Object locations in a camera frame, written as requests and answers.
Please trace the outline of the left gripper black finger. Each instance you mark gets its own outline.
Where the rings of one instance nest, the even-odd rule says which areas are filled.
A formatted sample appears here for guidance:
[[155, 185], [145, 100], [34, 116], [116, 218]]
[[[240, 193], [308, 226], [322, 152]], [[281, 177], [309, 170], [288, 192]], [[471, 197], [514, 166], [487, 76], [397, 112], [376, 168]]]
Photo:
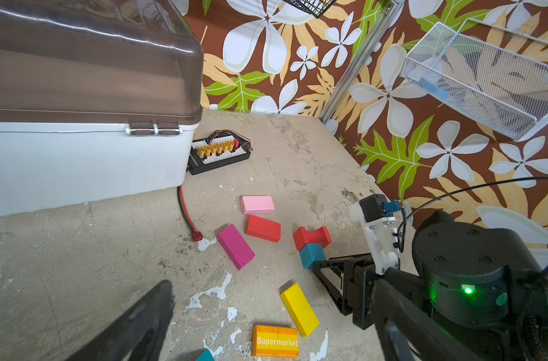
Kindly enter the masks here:
[[313, 272], [315, 276], [319, 279], [319, 281], [321, 281], [334, 305], [336, 305], [339, 312], [344, 316], [352, 315], [352, 312], [348, 309], [348, 305], [345, 305], [343, 301], [343, 269], [344, 262], [347, 259], [373, 260], [373, 257], [371, 254], [358, 254], [349, 257], [333, 257], [329, 260], [315, 262], [313, 264]]

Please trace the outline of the teal cube block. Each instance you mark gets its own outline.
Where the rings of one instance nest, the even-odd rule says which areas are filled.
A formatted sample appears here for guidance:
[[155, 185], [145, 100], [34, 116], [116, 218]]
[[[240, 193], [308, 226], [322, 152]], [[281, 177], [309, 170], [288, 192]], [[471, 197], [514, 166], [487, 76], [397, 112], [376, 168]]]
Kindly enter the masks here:
[[327, 257], [320, 244], [307, 244], [300, 250], [300, 258], [305, 269], [311, 269], [315, 262], [326, 261]]

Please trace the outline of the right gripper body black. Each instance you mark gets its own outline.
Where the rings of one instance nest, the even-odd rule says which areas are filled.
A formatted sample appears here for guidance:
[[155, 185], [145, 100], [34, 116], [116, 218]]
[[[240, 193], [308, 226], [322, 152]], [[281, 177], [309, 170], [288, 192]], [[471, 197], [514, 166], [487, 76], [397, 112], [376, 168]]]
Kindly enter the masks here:
[[412, 301], [419, 297], [417, 275], [397, 268], [389, 268], [383, 275], [378, 275], [372, 259], [347, 259], [343, 271], [343, 301], [352, 312], [352, 322], [360, 329], [367, 329], [374, 324], [375, 313], [372, 310], [371, 293], [377, 280], [387, 281]]

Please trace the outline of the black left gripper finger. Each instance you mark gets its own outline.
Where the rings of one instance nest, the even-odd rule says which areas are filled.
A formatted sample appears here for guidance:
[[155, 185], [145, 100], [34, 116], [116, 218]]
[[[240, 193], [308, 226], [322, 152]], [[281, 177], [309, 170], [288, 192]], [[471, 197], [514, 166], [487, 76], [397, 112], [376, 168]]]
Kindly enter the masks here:
[[375, 282], [371, 302], [386, 360], [414, 360], [411, 347], [423, 360], [480, 359], [385, 280]]
[[159, 360], [174, 308], [173, 285], [163, 280], [70, 360]]

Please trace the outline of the yellow rectangular block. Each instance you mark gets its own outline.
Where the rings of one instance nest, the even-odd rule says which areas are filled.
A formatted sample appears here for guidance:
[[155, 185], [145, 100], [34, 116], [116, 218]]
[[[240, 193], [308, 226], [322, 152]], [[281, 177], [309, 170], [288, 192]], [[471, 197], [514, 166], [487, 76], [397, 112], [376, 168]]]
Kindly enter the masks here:
[[281, 299], [299, 334], [303, 338], [310, 336], [319, 326], [320, 322], [300, 286], [298, 284], [290, 286], [281, 293]]

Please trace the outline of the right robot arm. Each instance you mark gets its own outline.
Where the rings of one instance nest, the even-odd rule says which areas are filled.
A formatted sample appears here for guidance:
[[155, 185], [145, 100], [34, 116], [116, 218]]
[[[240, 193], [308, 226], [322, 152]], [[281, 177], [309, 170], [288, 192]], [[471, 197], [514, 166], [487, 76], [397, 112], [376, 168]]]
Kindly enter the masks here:
[[548, 360], [548, 266], [513, 230], [436, 211], [411, 248], [415, 273], [370, 254], [313, 272], [355, 326], [374, 326], [387, 360]]

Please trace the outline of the red notched block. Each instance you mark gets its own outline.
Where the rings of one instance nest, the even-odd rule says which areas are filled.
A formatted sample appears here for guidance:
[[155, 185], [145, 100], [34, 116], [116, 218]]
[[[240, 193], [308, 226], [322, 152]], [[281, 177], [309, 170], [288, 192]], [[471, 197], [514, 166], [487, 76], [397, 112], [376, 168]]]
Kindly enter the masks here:
[[296, 249], [301, 251], [306, 245], [321, 245], [326, 248], [332, 243], [331, 235], [327, 227], [308, 232], [305, 227], [299, 227], [293, 234]]

